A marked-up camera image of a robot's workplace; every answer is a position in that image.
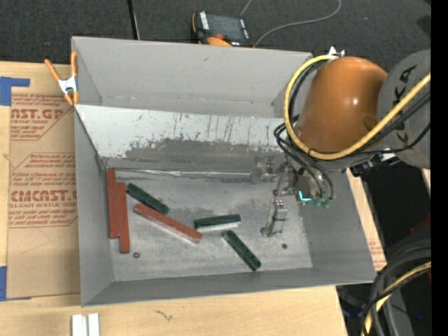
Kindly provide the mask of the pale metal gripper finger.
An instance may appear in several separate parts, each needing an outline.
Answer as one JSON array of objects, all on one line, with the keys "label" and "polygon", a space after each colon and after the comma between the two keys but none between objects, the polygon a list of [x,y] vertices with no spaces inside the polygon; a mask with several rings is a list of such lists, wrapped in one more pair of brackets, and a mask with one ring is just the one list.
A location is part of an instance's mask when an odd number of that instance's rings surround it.
[{"label": "pale metal gripper finger", "polygon": [[260,232],[264,237],[272,237],[281,234],[287,219],[288,210],[284,201],[280,198],[274,198],[269,208],[268,219]]},{"label": "pale metal gripper finger", "polygon": [[274,156],[255,157],[254,166],[250,174],[250,182],[257,185],[262,182],[273,181],[279,174],[279,164]]}]

